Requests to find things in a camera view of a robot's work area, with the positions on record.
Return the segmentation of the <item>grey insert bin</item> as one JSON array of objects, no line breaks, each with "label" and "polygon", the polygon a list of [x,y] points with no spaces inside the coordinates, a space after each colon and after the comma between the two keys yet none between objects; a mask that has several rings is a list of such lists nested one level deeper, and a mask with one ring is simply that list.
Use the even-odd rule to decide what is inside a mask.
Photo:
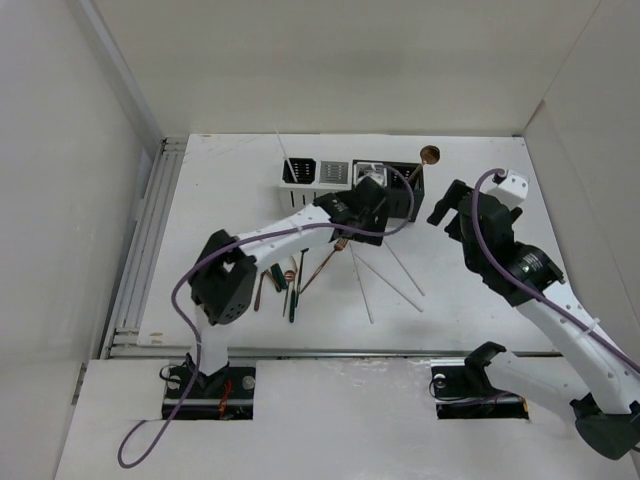
[{"label": "grey insert bin", "polygon": [[345,161],[321,161],[319,182],[346,185],[349,180],[349,166],[350,163]]}]

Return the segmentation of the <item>copper knife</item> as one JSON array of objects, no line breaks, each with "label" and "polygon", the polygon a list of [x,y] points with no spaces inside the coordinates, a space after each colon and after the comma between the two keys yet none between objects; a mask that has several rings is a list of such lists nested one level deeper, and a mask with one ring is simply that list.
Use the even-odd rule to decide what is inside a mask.
[{"label": "copper knife", "polygon": [[270,280],[270,282],[273,284],[276,292],[281,292],[282,288],[280,286],[280,283],[275,279],[275,277],[273,276],[273,274],[271,273],[271,271],[269,270],[265,270],[263,272],[265,274],[265,276]]}]

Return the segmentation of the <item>aluminium rail frame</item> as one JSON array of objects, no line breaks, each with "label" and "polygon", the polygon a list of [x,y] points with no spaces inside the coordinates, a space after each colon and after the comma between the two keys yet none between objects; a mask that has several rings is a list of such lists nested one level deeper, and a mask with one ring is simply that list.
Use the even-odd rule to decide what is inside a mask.
[{"label": "aluminium rail frame", "polygon": [[137,337],[186,146],[185,137],[161,142],[143,195],[134,204],[132,237],[95,348],[98,359],[138,354]]}]

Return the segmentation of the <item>large copper spoon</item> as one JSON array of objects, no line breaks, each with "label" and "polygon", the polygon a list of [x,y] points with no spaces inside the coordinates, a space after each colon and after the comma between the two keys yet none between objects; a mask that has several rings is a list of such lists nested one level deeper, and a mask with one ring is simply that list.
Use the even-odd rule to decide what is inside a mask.
[{"label": "large copper spoon", "polygon": [[426,166],[435,165],[440,161],[441,152],[437,146],[427,145],[420,150],[419,156],[420,164],[414,168],[408,178],[408,182],[410,185],[413,185],[416,182],[416,179],[421,175],[422,170]]}]

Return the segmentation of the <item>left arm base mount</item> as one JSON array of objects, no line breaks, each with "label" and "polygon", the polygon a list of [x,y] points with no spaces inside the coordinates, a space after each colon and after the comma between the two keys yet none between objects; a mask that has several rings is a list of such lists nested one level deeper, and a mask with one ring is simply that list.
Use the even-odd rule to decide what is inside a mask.
[{"label": "left arm base mount", "polygon": [[[185,391],[191,372],[186,365],[166,365],[159,372],[165,382],[161,415],[168,419]],[[174,420],[252,420],[256,368],[227,366],[212,379],[197,380],[179,406]]]}]

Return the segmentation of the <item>black utensil caddy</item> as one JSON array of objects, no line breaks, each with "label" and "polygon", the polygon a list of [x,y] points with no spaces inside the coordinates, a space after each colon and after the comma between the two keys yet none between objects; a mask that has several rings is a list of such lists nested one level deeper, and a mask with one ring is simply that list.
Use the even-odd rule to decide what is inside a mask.
[{"label": "black utensil caddy", "polygon": [[[406,218],[408,213],[410,212],[409,211],[410,198],[409,198],[409,193],[406,186],[403,190],[390,189],[388,187],[388,173],[392,171],[392,168],[388,166],[387,163],[394,162],[394,161],[374,161],[374,162],[381,162],[386,167],[387,186],[385,187],[385,190],[388,195],[388,204],[390,206],[390,217],[395,219]],[[412,192],[413,192],[413,198],[414,198],[414,206],[413,206],[413,210],[410,212],[411,213],[410,222],[415,222],[417,219],[418,213],[420,211],[421,204],[424,199],[424,195],[425,195],[424,180],[423,180],[423,189],[420,191],[415,191],[412,188]]]}]

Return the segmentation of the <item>white insert bin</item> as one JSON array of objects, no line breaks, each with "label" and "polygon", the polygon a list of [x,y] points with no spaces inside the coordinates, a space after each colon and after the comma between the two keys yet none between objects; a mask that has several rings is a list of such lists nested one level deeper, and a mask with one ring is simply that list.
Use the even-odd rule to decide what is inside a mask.
[{"label": "white insert bin", "polygon": [[387,186],[386,167],[381,162],[354,160],[352,180],[353,186],[357,186],[364,178],[371,178],[378,185],[385,188]]}]

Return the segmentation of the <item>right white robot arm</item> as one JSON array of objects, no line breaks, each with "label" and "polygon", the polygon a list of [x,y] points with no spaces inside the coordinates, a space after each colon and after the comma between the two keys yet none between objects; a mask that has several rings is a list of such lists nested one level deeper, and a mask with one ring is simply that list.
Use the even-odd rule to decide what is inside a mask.
[{"label": "right white robot arm", "polygon": [[639,444],[639,365],[580,304],[563,272],[540,248],[519,242],[513,225],[528,184],[501,170],[486,193],[451,183],[427,221],[449,212],[448,236],[462,246],[466,267],[531,321],[574,369],[572,376],[534,365],[505,346],[486,342],[448,374],[432,370],[434,392],[456,408],[517,395],[575,426],[594,451],[619,460]]}]

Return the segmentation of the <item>copper fork short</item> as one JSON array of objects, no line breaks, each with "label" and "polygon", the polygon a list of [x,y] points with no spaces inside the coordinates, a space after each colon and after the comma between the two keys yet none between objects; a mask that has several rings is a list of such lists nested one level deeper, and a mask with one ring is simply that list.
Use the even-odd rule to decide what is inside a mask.
[{"label": "copper fork short", "polygon": [[266,271],[263,271],[261,272],[259,277],[257,292],[256,292],[255,300],[253,303],[253,310],[255,312],[258,312],[261,306],[262,289],[263,289],[265,275],[266,275]]}]

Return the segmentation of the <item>rose copper fork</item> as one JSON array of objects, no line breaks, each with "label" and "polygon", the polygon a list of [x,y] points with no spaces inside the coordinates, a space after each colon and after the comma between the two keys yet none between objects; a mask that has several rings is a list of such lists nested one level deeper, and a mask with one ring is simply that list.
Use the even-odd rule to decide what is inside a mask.
[{"label": "rose copper fork", "polygon": [[341,238],[337,240],[333,245],[333,250],[326,256],[326,258],[320,263],[320,265],[316,268],[311,277],[306,281],[303,287],[300,290],[300,294],[302,294],[311,283],[319,276],[319,274],[324,270],[332,257],[339,252],[342,252],[348,245],[349,240],[346,238]]}]

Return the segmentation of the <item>white chopstick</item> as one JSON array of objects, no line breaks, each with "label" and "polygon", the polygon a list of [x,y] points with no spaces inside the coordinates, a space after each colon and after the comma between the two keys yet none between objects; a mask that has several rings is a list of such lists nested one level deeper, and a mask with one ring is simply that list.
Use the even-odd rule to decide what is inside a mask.
[{"label": "white chopstick", "polygon": [[374,321],[374,318],[373,318],[373,315],[371,313],[371,309],[370,309],[370,306],[369,306],[369,303],[368,303],[368,300],[367,300],[364,284],[362,282],[362,277],[360,275],[360,270],[359,270],[357,259],[356,259],[356,254],[355,254],[355,251],[354,251],[354,248],[353,248],[352,245],[350,245],[349,250],[350,250],[352,261],[353,261],[353,264],[354,264],[354,271],[355,271],[355,275],[356,275],[356,279],[357,279],[357,282],[358,282],[358,286],[359,286],[359,289],[360,289],[360,292],[361,292],[361,295],[362,295],[362,299],[363,299],[363,303],[364,303],[364,306],[365,306],[365,311],[366,311],[366,314],[367,314],[367,318],[368,318],[369,323],[371,325],[374,325],[375,321]]},{"label": "white chopstick", "polygon": [[419,283],[417,282],[417,280],[414,278],[414,276],[411,274],[411,272],[409,271],[409,269],[405,266],[405,264],[402,262],[402,260],[400,259],[400,257],[398,256],[398,254],[393,250],[393,248],[391,247],[391,245],[387,242],[384,241],[383,242],[384,245],[386,246],[386,248],[389,250],[389,252],[391,253],[391,255],[393,256],[393,258],[396,260],[396,262],[398,263],[398,265],[400,266],[400,268],[403,270],[403,272],[406,274],[406,276],[409,278],[409,280],[411,281],[411,283],[413,284],[413,286],[416,288],[416,290],[419,292],[419,294],[423,297],[426,296],[424,290],[422,289],[422,287],[419,285]]},{"label": "white chopstick", "polygon": [[276,133],[277,141],[278,141],[279,146],[280,146],[281,151],[282,151],[282,155],[283,155],[284,162],[285,162],[285,164],[287,165],[287,168],[288,168],[288,170],[289,170],[289,172],[290,172],[291,179],[292,179],[293,183],[298,183],[297,175],[296,175],[296,173],[295,173],[295,170],[294,170],[294,168],[293,168],[293,165],[292,165],[292,163],[291,163],[291,160],[290,160],[290,158],[289,158],[289,156],[288,156],[288,154],[287,154],[287,152],[286,152],[286,149],[285,149],[284,143],[283,143],[283,141],[282,141],[281,135],[280,135],[280,133],[279,133],[279,130],[278,130],[278,129],[276,129],[275,133]]},{"label": "white chopstick", "polygon": [[408,304],[410,304],[415,310],[420,313],[424,312],[424,308],[417,304],[413,299],[411,299],[408,295],[402,292],[399,288],[397,288],[394,284],[392,284],[388,279],[386,279],[381,273],[379,273],[376,269],[373,268],[369,263],[367,263],[361,256],[359,256],[355,251],[353,252],[354,257],[359,260],[367,269],[369,269],[374,275],[376,275],[381,281],[383,281],[389,288],[391,288],[397,295],[403,298]]}]

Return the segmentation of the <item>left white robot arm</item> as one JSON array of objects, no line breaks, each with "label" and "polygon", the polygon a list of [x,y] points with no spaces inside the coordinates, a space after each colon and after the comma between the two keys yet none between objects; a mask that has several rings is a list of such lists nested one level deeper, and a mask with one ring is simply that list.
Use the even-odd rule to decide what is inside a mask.
[{"label": "left white robot arm", "polygon": [[388,194],[366,177],[356,187],[327,193],[296,213],[260,230],[232,236],[226,230],[212,234],[199,261],[219,255],[193,274],[188,283],[191,299],[206,315],[199,328],[201,354],[190,352],[197,363],[189,384],[201,396],[217,394],[223,387],[228,364],[226,333],[215,325],[228,325],[250,307],[256,277],[271,266],[305,250],[340,238],[379,245],[389,218]]}]

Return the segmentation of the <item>small copper spoon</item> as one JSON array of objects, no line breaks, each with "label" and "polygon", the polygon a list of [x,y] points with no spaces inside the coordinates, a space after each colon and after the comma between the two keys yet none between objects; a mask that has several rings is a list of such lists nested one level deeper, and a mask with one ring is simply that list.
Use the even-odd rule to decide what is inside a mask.
[{"label": "small copper spoon", "polygon": [[287,312],[287,308],[289,305],[289,297],[292,291],[292,287],[294,285],[295,279],[296,279],[296,275],[297,272],[295,270],[286,270],[284,272],[284,280],[285,280],[285,285],[286,285],[286,293],[285,293],[285,300],[284,300],[284,304],[283,304],[283,311],[282,314],[286,315]]}]

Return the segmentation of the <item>white utensil caddy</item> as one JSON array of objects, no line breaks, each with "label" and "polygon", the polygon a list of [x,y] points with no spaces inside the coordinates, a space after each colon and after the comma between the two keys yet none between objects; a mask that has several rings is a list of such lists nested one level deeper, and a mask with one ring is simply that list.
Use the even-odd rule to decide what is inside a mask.
[{"label": "white utensil caddy", "polygon": [[322,159],[314,159],[316,161],[316,178],[312,184],[286,184],[282,181],[282,177],[278,187],[281,208],[285,216],[292,215],[307,205],[314,202],[317,197],[328,193],[336,193],[340,191],[350,190],[352,187],[352,164],[346,160],[328,160],[328,161],[345,161],[349,162],[349,180],[346,185],[324,184],[319,182],[320,162]]}]

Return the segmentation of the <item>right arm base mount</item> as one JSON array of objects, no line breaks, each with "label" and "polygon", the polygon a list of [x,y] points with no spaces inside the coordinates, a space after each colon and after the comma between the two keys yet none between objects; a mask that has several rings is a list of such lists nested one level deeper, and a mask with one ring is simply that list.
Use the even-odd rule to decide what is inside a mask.
[{"label": "right arm base mount", "polygon": [[463,358],[434,359],[428,390],[438,420],[528,420],[526,400],[483,385]]}]

